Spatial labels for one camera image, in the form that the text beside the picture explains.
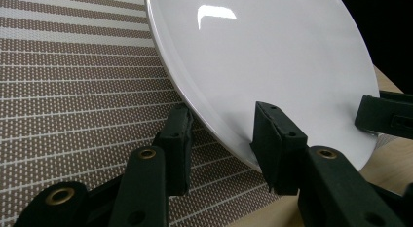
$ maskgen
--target white plate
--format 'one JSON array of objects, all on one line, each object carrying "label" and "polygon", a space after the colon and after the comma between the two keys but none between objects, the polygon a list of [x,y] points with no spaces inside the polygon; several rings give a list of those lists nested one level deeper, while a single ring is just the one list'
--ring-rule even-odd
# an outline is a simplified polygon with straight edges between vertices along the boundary
[{"label": "white plate", "polygon": [[215,137],[260,170],[255,101],[280,107],[309,146],[361,169],[376,136],[354,126],[373,65],[341,0],[146,0],[156,47],[175,87]]}]

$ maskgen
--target brass rivet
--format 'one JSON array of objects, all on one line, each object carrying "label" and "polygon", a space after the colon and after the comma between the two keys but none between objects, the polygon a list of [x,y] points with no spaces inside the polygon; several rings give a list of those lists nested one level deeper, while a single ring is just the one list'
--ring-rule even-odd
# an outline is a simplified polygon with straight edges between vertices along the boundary
[{"label": "brass rivet", "polygon": [[336,159],[337,158],[337,153],[329,149],[319,149],[317,150],[317,154],[319,154],[319,156],[325,159]]},{"label": "brass rivet", "polygon": [[151,159],[155,157],[156,151],[153,149],[144,149],[139,152],[139,158],[143,160]]},{"label": "brass rivet", "polygon": [[[63,192],[66,193],[65,196],[56,199],[55,195],[57,195],[59,193],[63,193]],[[48,197],[46,197],[46,204],[48,204],[50,206],[61,205],[64,202],[70,200],[74,195],[75,195],[75,190],[71,187],[59,188],[59,189],[56,189],[56,190],[52,191],[48,195]]]}]

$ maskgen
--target wooden table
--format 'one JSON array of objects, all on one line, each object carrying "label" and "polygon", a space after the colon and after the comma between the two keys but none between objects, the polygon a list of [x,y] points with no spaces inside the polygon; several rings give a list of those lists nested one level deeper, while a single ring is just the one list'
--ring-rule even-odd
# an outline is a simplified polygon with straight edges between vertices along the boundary
[{"label": "wooden table", "polygon": [[[401,93],[400,89],[378,69],[376,76],[380,90]],[[360,173],[373,184],[403,194],[407,184],[413,182],[413,140],[397,138],[376,149]],[[297,199],[296,196],[282,197],[229,226],[303,226]]]}]

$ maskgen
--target woven placemat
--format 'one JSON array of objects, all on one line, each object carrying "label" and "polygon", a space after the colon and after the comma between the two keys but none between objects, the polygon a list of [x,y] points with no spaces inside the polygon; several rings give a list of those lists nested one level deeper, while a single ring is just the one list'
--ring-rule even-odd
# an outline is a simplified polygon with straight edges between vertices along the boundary
[{"label": "woven placemat", "polygon": [[[182,100],[161,65],[144,0],[0,0],[0,226],[46,187],[118,176]],[[194,126],[190,194],[171,226],[224,226],[278,197]]]}]

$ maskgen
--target striped placemat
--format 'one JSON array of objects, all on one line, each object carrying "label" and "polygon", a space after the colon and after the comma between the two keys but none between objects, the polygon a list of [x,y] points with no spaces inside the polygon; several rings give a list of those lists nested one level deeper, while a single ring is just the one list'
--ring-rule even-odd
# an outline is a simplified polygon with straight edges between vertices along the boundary
[{"label": "striped placemat", "polygon": [[[161,65],[144,0],[0,0],[0,226],[46,187],[118,176],[182,100]],[[192,186],[171,226],[225,226],[278,197],[194,126]]]}]

